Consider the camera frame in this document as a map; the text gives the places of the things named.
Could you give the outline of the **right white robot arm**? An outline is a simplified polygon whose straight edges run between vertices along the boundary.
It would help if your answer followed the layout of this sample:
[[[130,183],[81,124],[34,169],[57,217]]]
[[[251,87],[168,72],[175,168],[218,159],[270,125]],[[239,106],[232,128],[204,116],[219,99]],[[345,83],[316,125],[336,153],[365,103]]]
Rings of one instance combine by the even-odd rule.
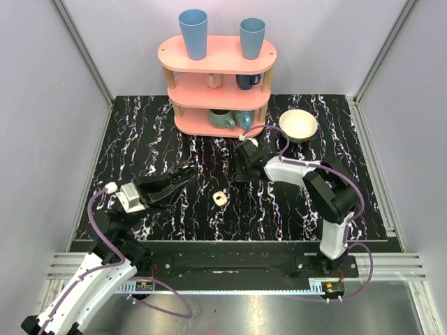
[[[310,268],[334,276],[348,255],[347,230],[365,208],[357,185],[336,160],[300,161],[265,154],[236,155],[237,180],[266,180],[295,185],[309,194],[323,219],[322,237]]]

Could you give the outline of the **cream earbud charging case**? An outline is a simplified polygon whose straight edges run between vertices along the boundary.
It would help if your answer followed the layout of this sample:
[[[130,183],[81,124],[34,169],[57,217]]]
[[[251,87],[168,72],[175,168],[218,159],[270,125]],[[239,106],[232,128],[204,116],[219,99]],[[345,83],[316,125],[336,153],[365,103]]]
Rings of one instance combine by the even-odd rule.
[[[212,199],[216,206],[223,207],[228,203],[228,197],[224,191],[217,191],[212,195]]]

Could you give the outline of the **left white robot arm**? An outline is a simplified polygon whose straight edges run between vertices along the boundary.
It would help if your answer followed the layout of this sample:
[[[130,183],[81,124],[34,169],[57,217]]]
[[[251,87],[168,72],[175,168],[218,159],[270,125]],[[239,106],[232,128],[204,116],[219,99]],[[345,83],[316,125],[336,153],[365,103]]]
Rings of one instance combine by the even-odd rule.
[[[82,334],[98,310],[127,281],[148,283],[164,273],[167,255],[155,256],[131,233],[149,209],[170,209],[194,175],[177,165],[159,177],[144,177],[118,186],[108,183],[88,201],[87,215],[94,245],[54,301],[39,315],[24,319],[26,334]]]

